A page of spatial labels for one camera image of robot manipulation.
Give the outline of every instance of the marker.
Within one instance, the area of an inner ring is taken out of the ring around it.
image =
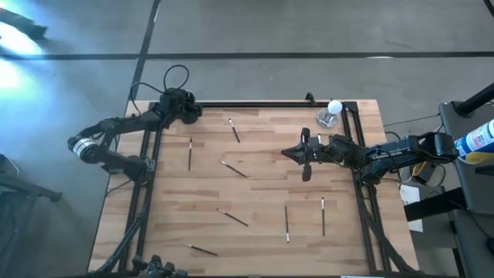
[[[323,210],[323,236],[326,235],[326,225],[324,222],[324,197],[321,198],[321,208]]]
[[[237,170],[237,169],[233,168],[232,166],[228,165],[226,162],[224,162],[224,161],[219,161],[219,163],[221,163],[221,164],[223,164],[224,166],[226,166],[226,167],[228,167],[228,168],[232,169],[233,171],[237,172],[237,174],[240,174],[242,177],[247,178],[247,176],[246,176],[246,175],[244,175],[243,173],[241,173],[239,170]]]
[[[237,138],[237,141],[240,143],[240,138],[239,135],[237,134],[237,130],[235,129],[235,126],[233,125],[233,121],[231,118],[228,119],[228,122],[230,122],[230,126],[233,129],[233,133],[235,134],[235,137]]]
[[[185,244],[185,243],[184,243],[184,245],[185,245],[185,246],[187,246],[187,247],[190,247],[190,248],[192,248],[192,249],[195,249],[195,250],[197,250],[197,251],[201,251],[201,252],[204,252],[204,253],[207,253],[207,254],[213,255],[213,256],[217,256],[217,255],[218,255],[218,254],[213,253],[213,252],[211,252],[211,251],[208,251],[208,250],[205,250],[205,249],[202,249],[202,248],[199,248],[199,247],[195,247],[195,246],[190,245],[190,244]]]
[[[192,137],[188,142],[188,171],[191,171],[191,160],[192,160]]]
[[[225,212],[225,211],[222,211],[222,210],[221,210],[221,209],[219,209],[219,208],[217,208],[216,210],[217,210],[217,211],[219,211],[219,212],[221,212],[221,213],[223,213],[224,215],[228,216],[229,218],[234,219],[236,222],[240,222],[240,223],[242,223],[243,225],[246,225],[247,227],[249,227],[249,224],[247,224],[247,223],[243,222],[242,220],[240,220],[240,219],[236,218],[235,216],[233,216],[233,215],[231,215],[231,214],[229,214],[229,213],[227,213],[227,212]]]
[[[290,242],[290,235],[288,233],[288,211],[285,205],[285,224],[286,224],[286,242]]]

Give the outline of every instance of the white ball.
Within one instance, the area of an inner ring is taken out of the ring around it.
[[[339,112],[341,112],[342,109],[343,109],[343,104],[341,104],[339,100],[331,100],[327,104],[327,110],[333,115],[338,114]]]

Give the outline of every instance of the concrete floor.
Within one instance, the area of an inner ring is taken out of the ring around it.
[[[138,54],[153,0],[1,4],[49,31],[39,45],[19,44],[25,38],[0,25],[0,55]],[[149,53],[489,51],[492,28],[481,1],[162,0]],[[160,86],[175,63],[190,69],[186,87],[199,100],[301,99],[309,91],[320,99],[378,99],[385,123],[436,114],[440,102],[464,100],[489,85],[494,71],[494,58],[148,60],[142,80]],[[66,140],[124,114],[136,65],[136,59],[0,59],[0,153],[17,162],[25,179],[64,194],[59,203],[36,206],[11,277],[85,272],[108,175],[79,161]],[[181,78],[176,72],[168,82]],[[145,88],[138,95],[157,97]],[[432,118],[388,130],[420,134],[439,125]],[[447,188],[458,186],[452,172]],[[451,260],[438,259],[442,251],[417,248],[423,270],[454,273]]]

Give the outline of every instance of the wooden tabletop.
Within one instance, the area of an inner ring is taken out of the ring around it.
[[[377,101],[356,101],[367,145],[385,142]],[[137,105],[144,111],[148,102]],[[312,179],[302,182],[302,168],[280,154],[283,148],[299,143],[302,127],[310,128],[312,134],[321,133],[324,144],[328,135],[344,134],[341,120],[333,129],[319,127],[318,110],[205,108],[195,124],[175,121],[161,139],[144,259],[159,255],[189,275],[368,273],[350,170],[335,164],[314,163]],[[135,109],[130,105],[127,114],[132,113]],[[241,143],[232,133],[229,118],[235,123]],[[118,152],[139,154],[142,134],[123,135]],[[194,143],[189,172],[190,137]],[[218,163],[220,160],[248,177],[236,174]],[[126,180],[123,175],[113,176],[109,189]],[[90,270],[101,266],[123,237],[131,187],[126,185],[106,198]],[[322,236],[322,197],[326,199],[326,236]],[[417,269],[397,183],[382,181],[377,186],[377,197],[387,237],[407,263]],[[249,226],[217,209],[231,213]],[[379,262],[377,244],[373,241]],[[193,250],[185,243],[218,256]],[[131,246],[130,259],[134,254],[135,244]]]

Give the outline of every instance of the black cable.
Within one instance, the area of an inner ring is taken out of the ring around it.
[[[393,156],[391,155],[391,153],[389,151],[384,150],[382,147],[379,147],[379,146],[377,146],[377,147],[378,147],[378,150],[383,151],[384,153],[387,154],[387,156],[391,159],[391,161],[393,161],[394,167],[396,168],[398,165],[396,164],[396,161],[393,158]],[[403,179],[401,179],[401,174],[400,174],[399,169],[397,169],[396,174],[398,175],[398,181],[400,182],[400,185],[398,187],[401,188],[401,185],[403,185]]]
[[[175,88],[175,89],[167,92],[167,90],[168,90],[168,88],[167,88],[167,75],[169,74],[169,72],[172,69],[177,68],[177,67],[183,68],[187,72],[187,77],[185,78],[184,82],[178,88]],[[130,92],[129,92],[129,94],[130,94],[130,101],[132,102],[132,105],[134,105],[134,108],[137,110],[137,112],[139,112],[139,116],[140,116],[140,115],[142,115],[142,113],[140,112],[139,108],[137,108],[137,105],[136,105],[136,102],[135,102],[135,99],[134,99],[134,95],[132,94],[132,90],[134,89],[135,86],[137,86],[137,85],[145,85],[145,86],[148,86],[149,88],[151,88],[152,90],[157,91],[158,93],[161,93],[161,94],[169,94],[169,93],[173,93],[175,91],[178,91],[183,86],[185,86],[185,84],[188,81],[188,77],[189,76],[190,76],[190,72],[189,72],[189,70],[188,70],[188,68],[186,66],[184,66],[184,65],[174,65],[174,66],[171,66],[170,68],[167,69],[167,71],[163,75],[163,88],[164,88],[164,91],[159,90],[157,87],[152,86],[149,83],[136,82],[136,83],[134,83],[134,84],[132,84],[130,86]]]
[[[385,131],[385,134],[393,134],[394,136],[396,136],[396,138],[398,138],[398,140],[401,139],[400,135],[398,135],[396,132],[394,131]]]
[[[175,69],[175,68],[178,68],[178,67],[181,67],[182,69],[185,70],[185,72],[187,73],[187,77],[185,77],[185,80],[184,82],[178,87],[178,88],[175,88],[174,90],[171,90],[170,92],[167,92],[167,93],[173,93],[175,91],[178,91],[180,90],[188,81],[188,77],[190,76],[190,73],[188,71],[188,68],[184,65],[174,65],[174,66],[171,66],[167,71],[166,73],[164,73],[164,76],[163,76],[163,88],[164,88],[164,91],[166,92],[166,90],[168,90],[167,88],[167,76],[168,76],[168,73],[172,70],[172,69]]]
[[[475,219],[473,214],[469,210],[467,210],[466,212],[468,215],[470,215],[470,217],[472,218],[472,220],[475,223],[475,225],[477,226],[477,228],[479,228],[479,230],[486,236],[486,238],[491,239],[492,237],[489,236],[489,234],[484,230],[483,227],[481,227],[481,225],[479,224],[479,222],[477,222],[477,219]]]
[[[432,117],[437,117],[437,116],[439,116],[439,113],[437,113],[435,115],[427,116],[427,117],[420,117],[420,118],[413,119],[413,120],[404,120],[404,121],[401,121],[401,122],[396,122],[396,123],[391,123],[391,124],[385,124],[385,125],[383,125],[383,127],[389,127],[389,126],[392,126],[392,125],[395,125],[395,124],[410,123],[410,122],[413,122],[413,121],[416,121],[416,120],[424,120],[424,119],[428,119],[428,118],[432,118]]]
[[[339,151],[340,152],[340,156],[343,158],[343,161],[346,161],[344,153],[340,149],[338,149],[338,148],[335,148],[335,150],[336,151]],[[330,155],[326,155],[326,157],[328,157],[334,164],[336,164],[336,165],[338,165],[338,166],[340,166],[342,168],[345,167],[343,164],[341,164],[340,162],[336,161],[336,159],[332,158]]]
[[[128,184],[128,183],[129,183],[129,182],[131,182],[131,181],[132,181],[132,180],[131,180],[131,179],[129,179],[128,181],[125,181],[125,182],[124,182],[124,183],[122,183],[121,185],[118,185],[117,187],[114,187],[114,188],[112,188],[112,189],[108,190],[108,191],[107,191],[106,196],[108,196],[108,195],[109,195],[112,191],[117,190],[118,188],[121,188],[122,186],[124,186],[124,185]]]
[[[434,185],[434,186],[441,186],[442,183],[446,179],[446,168],[442,164],[438,164],[438,166],[442,168],[442,178],[441,178],[441,181],[437,185]]]
[[[343,154],[343,152],[341,150],[338,150],[340,152],[340,155],[343,157],[343,161],[346,161],[346,158],[345,158],[345,155]],[[340,167],[344,167],[341,163],[338,163],[336,162],[336,160],[334,160],[331,156],[328,155],[329,158],[331,158],[331,160],[336,164],[336,165],[339,165]],[[366,187],[367,188],[367,193],[370,195],[371,191],[369,189],[369,186],[368,185],[365,185],[364,183],[362,183],[362,171],[364,170],[363,167],[361,167],[361,165],[363,165],[365,162],[365,156],[362,157],[362,160],[360,161],[360,164],[359,164],[359,168],[360,170],[358,171],[358,174],[359,174],[359,178],[358,178],[358,182],[359,182],[359,186],[362,188],[362,187]],[[357,194],[364,200],[369,200],[369,197],[365,197],[364,196],[364,193],[362,191],[360,192],[357,192]]]
[[[139,112],[139,116],[142,115],[142,113],[140,112],[139,108],[137,108],[137,105],[136,105],[136,102],[135,102],[135,99],[134,99],[134,95],[132,94],[132,90],[134,89],[135,86],[137,85],[145,85],[145,86],[148,86],[150,87],[151,89],[157,91],[158,93],[164,93],[162,91],[160,91],[158,88],[156,88],[155,86],[152,86],[148,83],[145,83],[145,82],[136,82],[134,84],[132,84],[132,86],[130,86],[130,101],[132,101],[132,104],[134,105],[134,108],[137,110],[137,112]]]
[[[445,181],[445,179],[446,179],[446,168],[445,168],[442,164],[438,164],[438,166],[442,168],[442,177],[441,177],[441,181],[439,181],[439,183],[438,183],[438,184],[436,184],[436,185],[428,185],[428,184],[426,184],[426,183],[424,183],[424,182],[422,182],[422,181],[419,181],[419,180],[415,179],[415,177],[414,177],[414,175],[413,175],[413,170],[412,170],[412,167],[414,167],[414,166],[415,166],[415,165],[411,165],[411,166],[410,166],[411,179],[412,179],[413,181],[415,181],[415,182],[418,182],[418,183],[419,183],[419,184],[421,184],[421,185],[424,185],[424,186],[434,186],[434,187],[437,187],[437,186],[441,186],[441,185],[442,185],[442,183],[443,183],[443,182]]]
[[[375,186],[370,186],[370,185],[362,184],[362,181],[361,180],[360,180],[360,186],[367,188],[367,196],[371,196],[371,193],[372,194],[377,194],[377,189],[376,189]],[[362,198],[364,198],[366,200],[369,200],[370,199],[369,197],[365,197],[364,195],[362,195]]]
[[[434,193],[435,193],[436,195],[440,195],[440,194],[439,194],[439,192],[437,192],[437,191],[433,191],[433,192],[430,192],[429,194],[427,194],[427,195],[425,196],[425,198],[423,198],[422,200],[425,200],[425,199],[427,199],[427,198],[431,197],[431,195],[432,195],[432,194],[434,194]]]

